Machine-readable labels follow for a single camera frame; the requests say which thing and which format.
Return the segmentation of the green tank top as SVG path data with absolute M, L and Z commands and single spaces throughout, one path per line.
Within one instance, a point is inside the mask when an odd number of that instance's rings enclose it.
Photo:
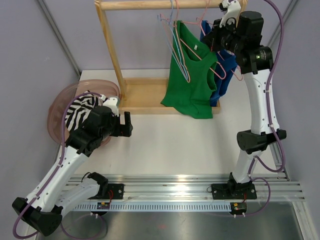
M 177 21 L 177 32 L 189 71 L 190 83 L 186 82 L 171 57 L 167 89 L 160 103 L 194 119 L 211 119 L 213 113 L 210 97 L 217 89 L 213 71 L 218 59 L 216 54 L 195 37 L 181 20 Z

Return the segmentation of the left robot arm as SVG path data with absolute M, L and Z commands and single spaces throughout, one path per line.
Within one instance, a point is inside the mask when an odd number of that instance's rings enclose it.
M 87 199 L 104 199 L 112 194 L 109 180 L 100 173 L 91 172 L 79 185 L 62 192 L 74 172 L 101 146 L 108 137 L 130 137 L 133 125 L 130 112 L 124 112 L 124 123 L 120 114 L 108 106 L 94 107 L 87 119 L 69 133 L 64 141 L 60 157 L 38 186 L 26 197 L 17 197 L 12 208 L 18 218 L 13 225 L 17 239 L 19 221 L 23 221 L 43 236 L 51 235 L 62 223 L 63 218 Z

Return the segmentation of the black white striped tank top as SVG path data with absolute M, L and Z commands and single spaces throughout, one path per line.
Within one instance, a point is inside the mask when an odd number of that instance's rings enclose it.
M 76 130 L 89 116 L 91 110 L 95 107 L 102 106 L 107 100 L 105 95 L 97 96 L 95 94 L 89 94 L 89 90 L 86 95 L 78 97 L 67 110 L 64 122 L 66 129 L 71 132 Z

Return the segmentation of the light blue wire hanger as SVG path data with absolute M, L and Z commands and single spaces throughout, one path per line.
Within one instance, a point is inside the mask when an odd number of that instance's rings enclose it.
M 165 17 L 164 14 L 160 13 L 157 15 L 157 20 L 161 24 L 163 32 L 164 32 L 164 39 L 168 46 L 168 49 L 171 53 L 171 56 L 173 57 L 173 60 L 178 66 L 178 69 L 180 70 L 179 58 L 178 58 L 178 50 L 176 48 L 175 38 L 174 38 L 174 32 L 173 32 L 173 23 L 176 18 L 176 3 L 175 0 L 170 0 L 170 14 L 169 18 Z

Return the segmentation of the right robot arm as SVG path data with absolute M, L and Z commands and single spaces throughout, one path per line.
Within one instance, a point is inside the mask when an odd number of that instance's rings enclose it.
M 264 19 L 259 12 L 243 11 L 238 18 L 225 12 L 213 22 L 210 33 L 203 37 L 206 45 L 215 52 L 230 51 L 240 67 L 248 90 L 251 127 L 237 133 L 240 148 L 235 170 L 227 183 L 213 183 L 215 200 L 257 199 L 252 173 L 261 154 L 269 145 L 287 137 L 280 128 L 272 95 L 273 52 L 261 44 Z

